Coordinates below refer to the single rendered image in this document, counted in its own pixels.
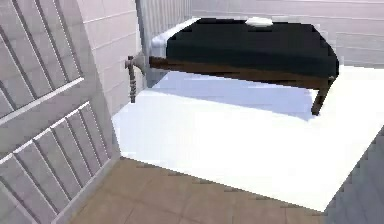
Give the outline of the white slatted headboard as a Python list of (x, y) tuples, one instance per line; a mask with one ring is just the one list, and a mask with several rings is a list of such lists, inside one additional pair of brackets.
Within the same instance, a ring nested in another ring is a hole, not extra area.
[(142, 52), (145, 55), (146, 86), (152, 88), (167, 73), (149, 67), (151, 40), (192, 18), (192, 0), (135, 0)]

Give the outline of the white pillow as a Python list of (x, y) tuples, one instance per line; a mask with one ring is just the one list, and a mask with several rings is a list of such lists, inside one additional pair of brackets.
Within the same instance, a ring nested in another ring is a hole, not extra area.
[(245, 23), (252, 27), (268, 27), (273, 24), (273, 21), (269, 18), (250, 17), (245, 21)]

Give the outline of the white panelled room door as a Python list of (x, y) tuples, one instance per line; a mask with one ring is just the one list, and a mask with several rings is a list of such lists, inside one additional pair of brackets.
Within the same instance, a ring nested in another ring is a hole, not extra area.
[(119, 159), (77, 0), (0, 0), (0, 224), (68, 224)]

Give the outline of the black bed with brown frame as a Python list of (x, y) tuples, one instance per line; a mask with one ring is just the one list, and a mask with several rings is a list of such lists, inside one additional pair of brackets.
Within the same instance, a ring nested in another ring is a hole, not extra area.
[(313, 89), (317, 116), (334, 81), (339, 60), (311, 24), (193, 18), (151, 41), (149, 65), (244, 81)]

